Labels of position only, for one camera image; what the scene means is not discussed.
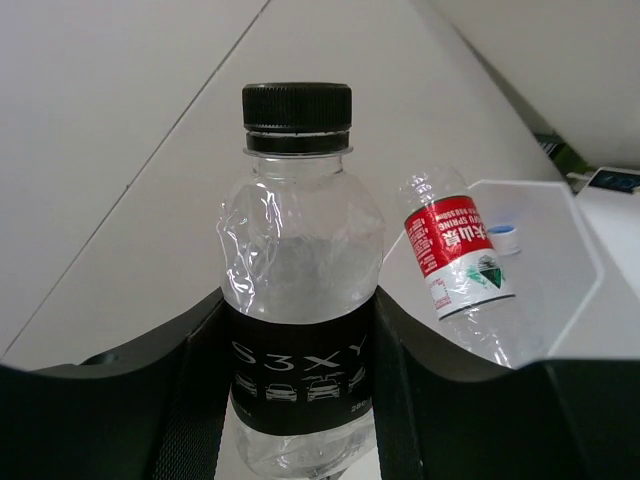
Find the red label plastic bottle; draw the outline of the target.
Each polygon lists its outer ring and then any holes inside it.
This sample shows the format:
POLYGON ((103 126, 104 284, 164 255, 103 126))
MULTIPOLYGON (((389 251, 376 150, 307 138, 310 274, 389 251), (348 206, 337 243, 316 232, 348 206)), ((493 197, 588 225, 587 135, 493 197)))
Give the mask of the red label plastic bottle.
POLYGON ((399 188, 404 229, 440 332, 471 353, 518 368, 544 352, 460 173, 429 166, 399 188))

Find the small black label bottle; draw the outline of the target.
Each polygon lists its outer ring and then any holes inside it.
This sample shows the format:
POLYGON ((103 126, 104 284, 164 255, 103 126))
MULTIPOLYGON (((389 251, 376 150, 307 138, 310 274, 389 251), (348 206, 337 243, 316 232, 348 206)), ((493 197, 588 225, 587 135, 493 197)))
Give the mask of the small black label bottle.
POLYGON ((242 91, 252 165, 217 232, 243 462, 265 479, 324 479, 375 443, 372 299, 384 220, 344 166, 352 91, 276 82, 242 91))

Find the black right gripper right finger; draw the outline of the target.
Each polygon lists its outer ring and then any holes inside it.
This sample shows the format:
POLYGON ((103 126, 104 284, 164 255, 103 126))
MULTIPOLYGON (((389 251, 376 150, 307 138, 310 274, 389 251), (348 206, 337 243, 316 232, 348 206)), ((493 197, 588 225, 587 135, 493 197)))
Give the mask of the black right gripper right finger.
POLYGON ((378 290, 373 405, 385 479, 635 479, 639 364, 543 360, 510 370, 378 290))

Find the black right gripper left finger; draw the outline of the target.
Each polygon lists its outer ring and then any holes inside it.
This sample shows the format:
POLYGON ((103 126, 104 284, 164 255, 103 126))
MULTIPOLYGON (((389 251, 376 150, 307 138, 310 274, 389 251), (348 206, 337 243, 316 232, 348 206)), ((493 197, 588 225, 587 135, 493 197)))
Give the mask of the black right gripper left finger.
POLYGON ((1 370, 5 479, 211 479, 230 388, 225 305, 79 364, 1 370))

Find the clear white cap bottle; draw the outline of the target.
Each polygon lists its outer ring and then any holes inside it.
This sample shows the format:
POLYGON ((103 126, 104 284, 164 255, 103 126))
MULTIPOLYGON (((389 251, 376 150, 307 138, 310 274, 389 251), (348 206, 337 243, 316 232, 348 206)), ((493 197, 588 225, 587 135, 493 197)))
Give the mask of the clear white cap bottle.
POLYGON ((495 225, 487 230, 488 237, 494 250, 503 257, 521 252, 518 231, 512 225, 495 225))

